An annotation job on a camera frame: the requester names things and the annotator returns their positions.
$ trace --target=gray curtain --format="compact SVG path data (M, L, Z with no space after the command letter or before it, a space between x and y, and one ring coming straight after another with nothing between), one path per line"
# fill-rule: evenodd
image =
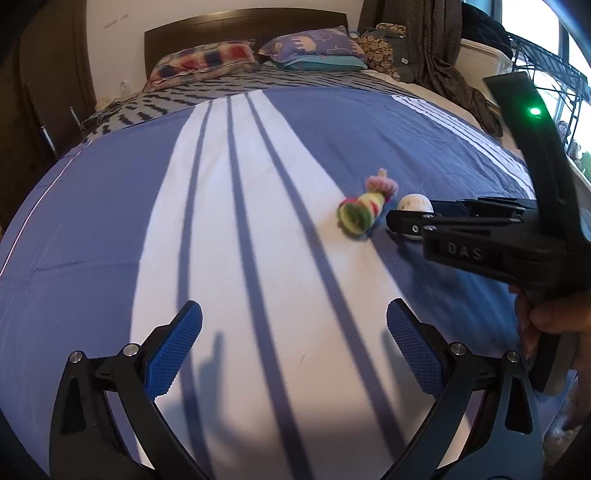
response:
M453 66L462 40L462 0L407 0L406 17L416 83L468 110L487 133L501 137L482 92L468 86Z
M406 25L406 0L364 0L359 16L360 33L380 22Z

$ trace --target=cushion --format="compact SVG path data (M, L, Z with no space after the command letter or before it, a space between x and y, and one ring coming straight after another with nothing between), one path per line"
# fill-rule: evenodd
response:
M302 55L295 60L275 64L283 70L315 72L358 72L368 67L357 57L347 55Z
M253 45L254 40L232 40L166 55L152 70L144 92L233 73L254 72L259 64L252 51Z
M380 23L376 28L368 28L359 44L367 55L370 69L386 73L399 82L414 81L413 71L408 66L405 26Z
M359 44L347 35L345 27L308 30L277 37L262 46L259 55L285 63L302 55L344 55L365 61Z

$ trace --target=white ball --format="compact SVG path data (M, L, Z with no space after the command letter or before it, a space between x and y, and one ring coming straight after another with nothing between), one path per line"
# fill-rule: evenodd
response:
M429 199L425 197L425 195L421 195L420 193L411 193L402 197L398 202L397 209L409 210L411 212L433 213L433 205L431 205L431 202L429 202ZM423 239L423 237L419 235L408 235L406 233L403 233L403 235L409 240Z

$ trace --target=mattress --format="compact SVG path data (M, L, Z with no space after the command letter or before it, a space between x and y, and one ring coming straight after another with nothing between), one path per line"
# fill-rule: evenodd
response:
M156 403L218 480L384 474L433 405L387 331L393 298L474 353L519 350L505 285L426 261L383 219L351 240L336 208L381 167L400 184L386 210L407 193L532 197L525 164L429 102L342 77L355 85L229 91L242 79L195 106L157 93L177 111L109 120L29 195L0 243L0 408L41 466L70 352L141 343L187 299L203 330ZM559 402L538 397L543 429Z
M99 125L85 141L208 100L277 86L338 86L416 98L416 95L399 86L389 85L361 72L285 72L261 65L258 72L227 75L135 96L115 108L99 112Z

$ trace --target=headboard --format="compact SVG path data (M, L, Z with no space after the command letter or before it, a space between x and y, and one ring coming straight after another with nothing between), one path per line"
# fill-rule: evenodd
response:
M308 8L246 8L186 18L144 33L146 75L162 57L184 48L254 38L257 52L280 35L339 25L348 28L346 14Z

